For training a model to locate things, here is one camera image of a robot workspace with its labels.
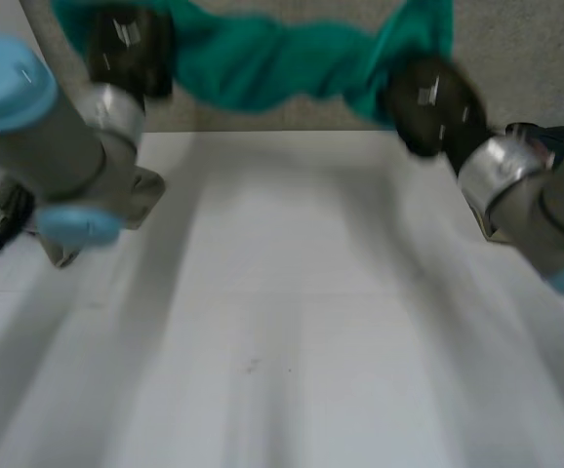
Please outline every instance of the green cloth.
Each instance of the green cloth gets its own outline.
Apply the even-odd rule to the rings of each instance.
[[[83,55],[99,5],[141,5],[171,14],[175,80],[196,98],[242,112],[293,95],[342,96],[361,116],[391,128],[377,106],[388,73],[417,55],[447,58],[452,0],[408,0],[371,35],[345,24],[287,26],[264,16],[214,16],[186,0],[52,0],[67,39]]]

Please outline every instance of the white tabletop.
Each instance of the white tabletop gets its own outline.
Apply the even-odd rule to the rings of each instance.
[[[0,468],[564,466],[564,299],[379,133],[153,134],[143,228],[0,256]]]

